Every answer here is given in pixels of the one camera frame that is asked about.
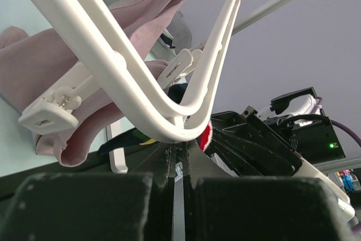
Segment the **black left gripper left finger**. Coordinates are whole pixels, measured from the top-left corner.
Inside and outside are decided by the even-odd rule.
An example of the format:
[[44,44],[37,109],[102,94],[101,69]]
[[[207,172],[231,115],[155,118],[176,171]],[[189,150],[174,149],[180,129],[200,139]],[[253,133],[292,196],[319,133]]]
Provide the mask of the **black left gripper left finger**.
[[171,240],[173,148],[147,148],[131,172],[38,173],[17,188],[2,240]]

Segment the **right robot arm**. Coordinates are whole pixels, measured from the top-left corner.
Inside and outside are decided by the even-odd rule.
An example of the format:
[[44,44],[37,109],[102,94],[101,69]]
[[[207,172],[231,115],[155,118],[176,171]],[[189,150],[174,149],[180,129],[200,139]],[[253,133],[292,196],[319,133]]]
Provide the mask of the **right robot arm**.
[[313,87],[276,97],[264,109],[211,116],[212,140],[204,149],[232,176],[318,178],[335,194],[346,221],[355,216],[349,196],[315,164],[345,157],[333,121]]

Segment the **white plastic clip hanger frame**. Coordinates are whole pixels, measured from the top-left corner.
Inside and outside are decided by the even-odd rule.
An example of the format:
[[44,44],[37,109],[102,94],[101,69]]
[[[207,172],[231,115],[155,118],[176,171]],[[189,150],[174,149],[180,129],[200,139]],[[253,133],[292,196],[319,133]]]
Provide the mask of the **white plastic clip hanger frame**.
[[225,1],[195,69],[166,89],[102,0],[31,1],[142,133],[177,143],[206,128],[241,0]]

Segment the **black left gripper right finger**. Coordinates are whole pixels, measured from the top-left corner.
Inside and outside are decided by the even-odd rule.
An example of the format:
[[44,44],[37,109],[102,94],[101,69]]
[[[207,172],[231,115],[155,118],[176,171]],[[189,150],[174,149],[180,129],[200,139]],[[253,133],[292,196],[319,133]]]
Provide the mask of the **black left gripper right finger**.
[[354,240],[320,179],[233,177],[183,144],[186,240]]

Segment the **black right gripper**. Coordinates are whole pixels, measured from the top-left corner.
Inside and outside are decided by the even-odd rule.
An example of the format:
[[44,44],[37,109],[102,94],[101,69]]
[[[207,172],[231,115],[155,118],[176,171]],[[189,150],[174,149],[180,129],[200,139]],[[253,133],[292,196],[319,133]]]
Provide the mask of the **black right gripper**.
[[211,115],[210,155],[217,155],[237,176],[293,176],[302,160],[285,139],[259,117],[253,107],[243,113]]

